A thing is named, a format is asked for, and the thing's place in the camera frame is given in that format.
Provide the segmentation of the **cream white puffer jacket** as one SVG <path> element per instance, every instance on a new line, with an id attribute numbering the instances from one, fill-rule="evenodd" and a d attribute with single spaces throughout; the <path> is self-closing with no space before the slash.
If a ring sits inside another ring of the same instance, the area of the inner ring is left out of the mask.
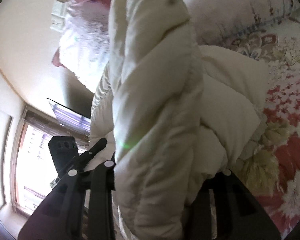
<path id="1" fill-rule="evenodd" d="M 181 239 L 203 182 L 256 152 L 268 66 L 198 45 L 183 0 L 112 0 L 109 36 L 90 138 L 114 136 L 115 224 L 124 239 Z"/>

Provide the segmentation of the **dark framed mirror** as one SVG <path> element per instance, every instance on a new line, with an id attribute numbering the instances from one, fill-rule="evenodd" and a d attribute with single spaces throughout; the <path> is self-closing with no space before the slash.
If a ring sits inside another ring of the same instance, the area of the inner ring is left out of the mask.
<path id="1" fill-rule="evenodd" d="M 47 98 L 47 101 L 49 102 L 56 119 L 62 126 L 86 136 L 90 135 L 90 118 L 61 105 L 50 98 Z"/>

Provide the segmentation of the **wooden framed window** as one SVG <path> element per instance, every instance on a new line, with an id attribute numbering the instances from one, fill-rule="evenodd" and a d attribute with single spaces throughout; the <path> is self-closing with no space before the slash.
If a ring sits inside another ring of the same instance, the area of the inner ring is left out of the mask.
<path id="1" fill-rule="evenodd" d="M 74 137 L 79 153 L 88 149 L 89 136 L 62 126 L 56 117 L 26 106 L 17 128 L 11 164 L 12 205 L 25 217 L 33 214 L 57 178 L 48 147 L 54 136 Z"/>

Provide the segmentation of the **floral bed sheet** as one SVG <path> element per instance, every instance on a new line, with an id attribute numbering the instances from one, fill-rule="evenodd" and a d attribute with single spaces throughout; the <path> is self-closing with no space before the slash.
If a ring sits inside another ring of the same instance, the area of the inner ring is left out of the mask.
<path id="1" fill-rule="evenodd" d="M 226 66 L 253 77 L 248 64 L 267 67 L 261 126 L 239 160 L 235 175 L 289 239 L 300 223 L 300 9 L 274 23 L 216 47 Z"/>

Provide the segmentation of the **pink blue rear pillow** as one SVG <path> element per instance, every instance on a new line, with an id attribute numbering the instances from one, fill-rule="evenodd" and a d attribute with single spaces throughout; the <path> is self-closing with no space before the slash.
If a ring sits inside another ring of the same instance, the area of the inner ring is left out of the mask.
<path id="1" fill-rule="evenodd" d="M 69 0 L 65 26 L 52 58 L 94 92 L 109 60 L 108 16 L 111 0 Z"/>

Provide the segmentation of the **pink floral front pillow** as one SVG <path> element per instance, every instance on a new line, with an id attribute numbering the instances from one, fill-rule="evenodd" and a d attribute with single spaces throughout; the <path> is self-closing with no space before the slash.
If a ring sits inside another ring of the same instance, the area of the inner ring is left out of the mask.
<path id="1" fill-rule="evenodd" d="M 300 8 L 298 0 L 184 0 L 192 16 L 197 42 L 224 39 L 276 23 Z"/>

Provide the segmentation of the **white wall switch panel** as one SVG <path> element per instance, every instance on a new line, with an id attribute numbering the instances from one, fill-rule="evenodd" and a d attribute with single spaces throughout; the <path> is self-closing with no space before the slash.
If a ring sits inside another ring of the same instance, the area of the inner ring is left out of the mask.
<path id="1" fill-rule="evenodd" d="M 65 25 L 69 0 L 53 0 L 50 29 L 61 33 Z"/>

